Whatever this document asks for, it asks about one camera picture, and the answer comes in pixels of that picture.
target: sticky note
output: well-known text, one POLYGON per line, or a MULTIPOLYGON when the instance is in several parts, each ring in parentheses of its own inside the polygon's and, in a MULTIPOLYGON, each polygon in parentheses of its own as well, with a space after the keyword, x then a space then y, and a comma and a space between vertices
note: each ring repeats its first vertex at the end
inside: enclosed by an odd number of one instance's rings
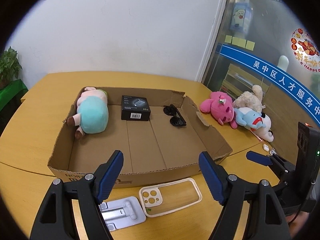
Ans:
POLYGON ((253 41, 247 41, 247 45, 245 46, 248 50, 253 50, 255 43, 253 41))
POLYGON ((238 46, 239 38, 237 37, 232 37, 232 44, 238 46))
POLYGON ((240 39, 239 38, 239 41, 238 41, 238 46, 241 47, 241 48, 245 48, 245 43, 246 43, 247 40, 245 39, 240 39))
POLYGON ((231 40, 232 40, 232 36, 226 35, 226 38, 225 38, 224 42, 231 43, 231 40))

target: brown plush hoof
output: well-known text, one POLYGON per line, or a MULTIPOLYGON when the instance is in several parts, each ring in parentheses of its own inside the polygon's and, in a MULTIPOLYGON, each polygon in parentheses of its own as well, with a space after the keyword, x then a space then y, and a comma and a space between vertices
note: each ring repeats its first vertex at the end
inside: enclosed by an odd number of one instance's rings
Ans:
POLYGON ((76 133, 75 133, 75 138, 76 139, 78 139, 78 140, 80 140, 81 138, 82 138, 82 133, 80 132, 80 131, 76 131, 76 133))
POLYGON ((75 119, 74 119, 73 117, 69 117, 69 118, 67 119, 67 125, 68 125, 68 126, 75 126, 75 125, 76 125, 75 119))

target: red plush mouth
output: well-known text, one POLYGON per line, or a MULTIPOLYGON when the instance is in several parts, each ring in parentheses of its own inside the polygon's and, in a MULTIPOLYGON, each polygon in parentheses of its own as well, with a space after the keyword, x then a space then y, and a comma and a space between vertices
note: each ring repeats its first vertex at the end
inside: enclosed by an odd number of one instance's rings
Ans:
POLYGON ((263 121, 262 121, 262 118, 261 118, 261 117, 258 117, 256 120, 254 120, 254 121, 252 122, 252 124, 257 124, 257 123, 260 122, 260 121, 263 122, 263 121))

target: sunglasses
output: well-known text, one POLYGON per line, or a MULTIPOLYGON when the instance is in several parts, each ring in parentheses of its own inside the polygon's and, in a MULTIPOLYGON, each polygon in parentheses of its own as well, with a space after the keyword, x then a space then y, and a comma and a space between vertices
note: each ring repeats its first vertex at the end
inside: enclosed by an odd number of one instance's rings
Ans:
POLYGON ((180 127, 187 125, 187 122, 183 119, 179 110, 174 105, 171 104, 170 106, 164 106, 163 112, 166 115, 172 116, 170 118, 170 124, 172 124, 173 126, 180 127))

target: green tablecloth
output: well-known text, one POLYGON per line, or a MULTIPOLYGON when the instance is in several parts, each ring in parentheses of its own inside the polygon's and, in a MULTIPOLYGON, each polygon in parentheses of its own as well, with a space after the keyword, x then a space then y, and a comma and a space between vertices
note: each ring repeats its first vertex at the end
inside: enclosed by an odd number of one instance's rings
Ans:
POLYGON ((22 82, 21 79, 12 81, 4 89, 0 90, 0 111, 20 91, 22 91, 24 94, 28 92, 26 85, 22 82))

